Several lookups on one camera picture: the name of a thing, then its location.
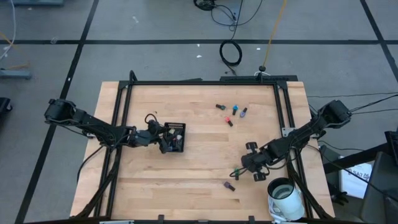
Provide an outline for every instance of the black basket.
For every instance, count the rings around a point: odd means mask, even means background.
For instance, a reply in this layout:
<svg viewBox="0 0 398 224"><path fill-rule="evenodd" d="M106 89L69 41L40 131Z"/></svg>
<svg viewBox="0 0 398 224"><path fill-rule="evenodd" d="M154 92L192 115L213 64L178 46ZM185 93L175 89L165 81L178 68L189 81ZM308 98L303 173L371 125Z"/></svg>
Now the black basket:
<svg viewBox="0 0 398 224"><path fill-rule="evenodd" d="M182 131L180 135L182 136L182 143L181 143L181 149L177 147L173 147L172 150L168 150L167 152L183 152L184 151L184 144L185 144L185 123L164 123L164 126L166 128L172 128L174 130L179 130Z"/></svg>

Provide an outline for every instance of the wooden table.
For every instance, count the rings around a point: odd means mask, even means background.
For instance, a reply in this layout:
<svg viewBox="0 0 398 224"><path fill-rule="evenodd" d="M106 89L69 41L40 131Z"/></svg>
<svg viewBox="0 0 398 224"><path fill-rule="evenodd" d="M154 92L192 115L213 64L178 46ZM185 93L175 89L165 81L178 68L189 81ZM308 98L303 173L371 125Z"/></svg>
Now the wooden table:
<svg viewBox="0 0 398 224"><path fill-rule="evenodd" d="M310 120L307 97L302 82L288 85L295 124L300 127ZM103 82L95 111L97 118L109 123L117 86L117 82ZM221 111L216 103L228 109ZM122 100L119 121L123 104ZM248 108L244 118L239 118L240 111L232 116L235 104ZM255 182L249 172L239 181L229 177L234 168L241 167L241 156L248 153L245 143L256 141L261 146L280 138L271 86L133 86L127 125L146 129L148 113L154 113L160 123L187 124L184 153L161 154L159 145L124 147L112 219L153 220L159 214L166 220L247 220L249 215L256 220L272 219L267 186L275 178L286 177L286 169L272 170L263 182ZM225 123L225 116L231 117L233 127ZM317 147L314 140L310 144ZM98 141L89 140L86 157L97 148ZM97 190L104 155L105 150L83 168L71 215L80 212ZM302 159L309 190L334 215L319 153L306 147ZM231 182L236 191L226 189L224 181Z"/></svg>

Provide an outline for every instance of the floor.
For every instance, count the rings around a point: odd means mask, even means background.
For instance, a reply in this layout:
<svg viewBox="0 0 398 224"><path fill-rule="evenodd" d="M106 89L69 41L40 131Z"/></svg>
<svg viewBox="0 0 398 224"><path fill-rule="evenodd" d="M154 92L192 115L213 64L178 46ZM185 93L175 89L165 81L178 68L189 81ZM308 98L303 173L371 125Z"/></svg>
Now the floor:
<svg viewBox="0 0 398 224"><path fill-rule="evenodd" d="M259 2L244 1L240 20L248 20ZM239 0L217 3L238 13ZM253 20L238 27L234 38L245 40L238 75L254 74L264 60L281 5L264 1ZM297 75L308 96L398 91L397 8L398 2L391 0L288 0L267 72ZM11 18L11 5L0 0L0 32L8 37ZM228 22L222 12L215 11L215 18ZM29 61L34 77L0 80L0 96L11 98L14 105L0 125L1 223L16 220L49 131L43 113L50 98L64 96L93 113L101 82L126 80L130 70L139 80L218 80L228 72L218 48L232 32L191 1L66 0L63 7L16 7L16 21L18 50L11 50L0 67ZM1 49L5 46L0 40ZM230 46L224 54L228 60L237 58ZM354 108L383 97L336 99ZM308 100L319 108L332 98ZM397 105L393 98L363 111ZM345 127L329 130L323 140L336 147L367 149L384 143L384 131L397 126L396 111L359 114ZM68 218L85 145L81 136L55 130L25 222Z"/></svg>

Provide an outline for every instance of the black metal frame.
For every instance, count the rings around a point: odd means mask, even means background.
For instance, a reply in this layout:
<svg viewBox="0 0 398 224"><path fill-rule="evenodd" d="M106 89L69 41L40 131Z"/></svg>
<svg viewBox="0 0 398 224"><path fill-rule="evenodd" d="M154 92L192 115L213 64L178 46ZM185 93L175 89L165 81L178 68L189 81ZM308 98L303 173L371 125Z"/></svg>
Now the black metal frame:
<svg viewBox="0 0 398 224"><path fill-rule="evenodd" d="M287 81L297 81L297 77L294 75L273 76L273 77L263 77L261 75L258 75L256 77L255 76L251 76L251 77L221 77L220 81L202 81L201 79L186 80L186 81L137 81L137 78L134 75L134 73L130 72L130 80L129 81L120 81L119 82L118 92L116 94L116 102L115 102L114 111L113 111L112 124L115 125L117 123L119 108L120 108L120 104L121 104L121 96L122 96L123 90L125 88L127 88L126 100L124 103L124 109L123 109L123 115L122 115L122 125L126 125L130 99L132 97L131 93L132 93L132 88L134 85L267 85L267 86L272 86L274 89L275 104L277 107L279 126L280 126L281 135L282 135L282 128L285 127L285 121L284 121L284 115L283 115L283 111L282 111L282 104L280 101L279 89L282 89L283 94L284 94L284 100L285 100L287 116L288 116L288 120L289 120L289 126L291 128L295 127L293 111L292 111L292 107L290 104L289 91L287 88ZM107 148L106 155L104 158L103 170L101 173L101 178L100 178L100 183L99 183L100 185L102 185L104 183L104 180L107 177L111 153L112 153L111 149ZM115 156L115 160L114 160L114 163L117 163L116 164L117 168L119 167L119 163L121 160L121 153L122 153L122 147L118 147L116 149L116 156ZM301 158L301 155L298 150L295 151L295 156L297 157L297 159L296 159L297 160L297 169L298 169L300 178L303 181L303 183L305 184L305 186L307 186L306 179L305 179L305 171L303 168L303 162L302 162L302 158ZM117 179L118 179L118 170L116 171L116 175L114 175L112 182L111 182L105 217L111 218L111 215L112 215ZM303 201L305 204L305 210L307 213L307 217L313 218L312 208L311 208L309 201L305 197L303 198ZM102 198L96 204L95 211L94 211L94 217L100 216L101 203L102 203ZM139 220L139 221L143 222L143 223L152 223L154 220ZM190 221L188 221L188 220L181 221L181 222L182 223L190 223Z"/></svg>
<svg viewBox="0 0 398 224"><path fill-rule="evenodd" d="M384 133L386 135L387 142L378 146L375 146L373 148L367 149L365 151L352 154L350 156L346 156L341 159L337 159L333 162L328 162L323 165L323 169L325 170L325 174L329 174L331 172L336 172L341 169L347 169L350 167L353 167L358 164L362 164L365 162L370 162L375 160L377 154L379 152L384 152L392 157L397 156L397 152L394 151L394 147L391 142L391 131L386 131Z"/></svg>

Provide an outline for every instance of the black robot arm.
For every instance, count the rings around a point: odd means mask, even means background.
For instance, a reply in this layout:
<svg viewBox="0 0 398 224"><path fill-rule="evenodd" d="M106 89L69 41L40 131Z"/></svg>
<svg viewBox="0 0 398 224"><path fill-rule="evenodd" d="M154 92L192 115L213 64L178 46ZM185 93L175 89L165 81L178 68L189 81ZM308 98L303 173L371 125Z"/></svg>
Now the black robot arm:
<svg viewBox="0 0 398 224"><path fill-rule="evenodd" d="M251 152L242 156L242 165L250 172L257 172L254 174L255 181L265 180L266 175L261 173L262 167L272 166L282 159L289 159L290 150L302 149L307 145L311 135L320 134L325 128L340 128L350 119L349 109L340 100L333 100L319 109L318 114L307 124L291 131L286 137L272 140L261 146L259 152L256 151L255 142L248 142L246 147L251 149Z"/></svg>
<svg viewBox="0 0 398 224"><path fill-rule="evenodd" d="M168 146L170 139L175 138L178 134L168 134L171 129L159 124L153 114L148 114L146 117L147 119L152 115L155 119L145 120L148 129L137 130L135 126L110 125L87 114L86 111L76 108L71 101L51 99L49 103L50 106L44 114L46 123L77 127L82 130L84 135L94 134L101 145L110 148L115 148L115 145L139 147L159 143L160 151L166 153L170 151Z"/></svg>

